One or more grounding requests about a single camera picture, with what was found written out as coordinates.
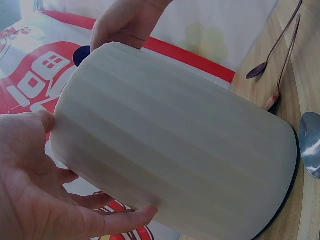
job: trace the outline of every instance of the spoon bowl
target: spoon bowl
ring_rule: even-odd
[[[266,101],[266,103],[262,106],[263,110],[270,111],[270,109],[276,104],[280,97],[280,91],[277,89],[276,93]]]
[[[299,145],[307,171],[320,179],[320,115],[306,112],[300,121]]]
[[[261,63],[259,66],[257,66],[256,68],[252,69],[247,75],[246,75],[246,79],[253,79],[255,77],[257,77],[258,75],[262,74],[266,68],[267,68],[268,63],[264,62]]]

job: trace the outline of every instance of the blue cap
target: blue cap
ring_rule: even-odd
[[[73,62],[79,67],[83,60],[85,60],[91,53],[90,46],[82,46],[78,48],[73,54]]]

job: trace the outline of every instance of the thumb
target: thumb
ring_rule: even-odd
[[[44,127],[44,130],[45,130],[45,133],[46,134],[50,133],[51,130],[55,126],[55,117],[54,117],[54,115],[51,112],[48,112],[46,110],[41,110],[41,111],[34,112],[33,115],[36,118],[41,120],[41,122],[43,124],[43,127]]]

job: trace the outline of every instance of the copper spoon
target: copper spoon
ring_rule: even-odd
[[[270,97],[268,99],[268,101],[263,105],[262,109],[270,112],[272,107],[273,106],[276,106],[277,102],[279,101],[280,99],[280,83],[281,83],[281,80],[283,78],[283,75],[284,75],[284,72],[285,72],[285,69],[287,68],[288,66],[288,62],[290,60],[290,57],[291,57],[291,54],[292,54],[292,51],[294,49],[294,46],[295,46],[295,42],[296,42],[296,38],[297,38],[297,34],[298,34],[298,28],[299,28],[299,25],[300,25],[300,19],[301,19],[301,15],[298,14],[297,17],[296,17],[296,24],[295,24],[295,27],[294,27],[294,32],[293,32],[293,36],[292,36],[292,39],[291,39],[291,42],[290,42],[290,46],[289,46],[289,49],[288,49],[288,53],[285,57],[285,61],[283,63],[283,66],[282,66],[282,70],[281,70],[281,73],[280,73],[280,76],[279,76],[279,79],[278,79],[278,82],[276,84],[276,92],[275,94]]]
[[[253,70],[251,70],[247,75],[246,75],[246,79],[252,79],[257,77],[258,75],[262,74],[268,65],[268,62],[270,60],[270,57],[272,56],[272,53],[274,52],[274,50],[276,49],[276,47],[278,46],[280,40],[283,38],[283,36],[285,35],[285,33],[287,32],[288,28],[290,27],[291,23],[293,22],[295,16],[297,15],[300,7],[302,5],[302,0],[300,0],[298,6],[296,7],[292,17],[290,18],[289,22],[287,23],[287,25],[285,26],[283,32],[281,33],[280,37],[278,38],[278,40],[276,41],[276,43],[274,44],[273,48],[271,49],[268,57],[266,58],[266,61],[264,63],[261,63],[259,66],[257,66],[256,68],[254,68]]]

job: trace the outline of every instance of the hand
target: hand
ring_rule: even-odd
[[[75,240],[126,233],[152,220],[157,208],[100,215],[113,199],[105,193],[69,194],[78,176],[57,168],[45,153],[54,127],[46,111],[0,115],[0,239]]]
[[[91,51],[119,42],[141,49],[172,0],[117,0],[93,27]]]

